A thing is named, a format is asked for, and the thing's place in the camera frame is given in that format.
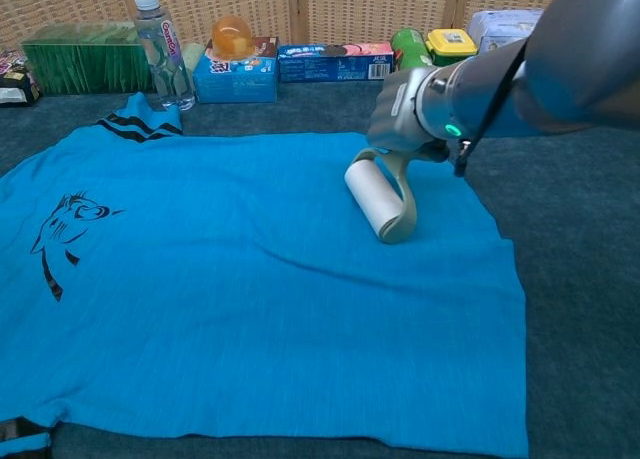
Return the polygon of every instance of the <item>lint roller handle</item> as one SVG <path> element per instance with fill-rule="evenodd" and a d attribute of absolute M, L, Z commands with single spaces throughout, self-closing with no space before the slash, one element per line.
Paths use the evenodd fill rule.
<path fill-rule="evenodd" d="M 418 214 L 416 212 L 416 202 L 407 182 L 407 166 L 412 159 L 410 154 L 398 152 L 381 152 L 376 149 L 363 149 L 358 153 L 352 163 L 368 159 L 375 161 L 379 157 L 389 170 L 394 180 L 398 184 L 400 190 L 400 198 L 402 199 L 402 210 L 400 214 L 389 220 L 380 231 L 378 238 L 386 244 L 395 244 L 406 240 L 416 227 Z"/>

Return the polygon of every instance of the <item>yellow lid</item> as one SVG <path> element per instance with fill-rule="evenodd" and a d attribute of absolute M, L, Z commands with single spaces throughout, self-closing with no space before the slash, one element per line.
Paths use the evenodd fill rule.
<path fill-rule="evenodd" d="M 427 47 L 439 56 L 473 56 L 478 52 L 462 29 L 434 29 L 427 35 Z"/>

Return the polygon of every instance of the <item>gray carpet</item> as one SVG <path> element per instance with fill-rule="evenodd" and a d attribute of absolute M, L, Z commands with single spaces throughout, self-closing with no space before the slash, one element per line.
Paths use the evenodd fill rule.
<path fill-rule="evenodd" d="M 376 83 L 289 84 L 275 105 L 198 105 L 188 135 L 365 132 Z M 124 95 L 0 109 L 0 174 L 91 124 Z M 527 294 L 531 457 L 640 458 L 640 134 L 593 129 L 484 140 L 468 181 L 514 240 Z M 59 426 L 54 459 L 469 458 L 366 439 L 141 439 Z"/>

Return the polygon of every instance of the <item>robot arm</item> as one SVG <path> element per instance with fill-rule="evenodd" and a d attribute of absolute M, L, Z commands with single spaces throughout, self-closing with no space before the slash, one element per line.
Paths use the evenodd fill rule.
<path fill-rule="evenodd" d="M 640 0 L 554 0 L 519 41 L 447 67 L 385 79 L 369 143 L 403 153 L 471 139 L 506 71 L 526 47 L 487 137 L 640 127 Z"/>

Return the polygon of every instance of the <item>green indicator light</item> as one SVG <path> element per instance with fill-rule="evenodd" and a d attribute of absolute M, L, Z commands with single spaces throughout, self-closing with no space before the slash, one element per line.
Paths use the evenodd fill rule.
<path fill-rule="evenodd" d="M 452 136 L 460 137 L 462 135 L 462 131 L 460 131 L 460 129 L 458 129 L 453 124 L 447 124 L 446 126 L 444 126 L 444 130 Z"/>

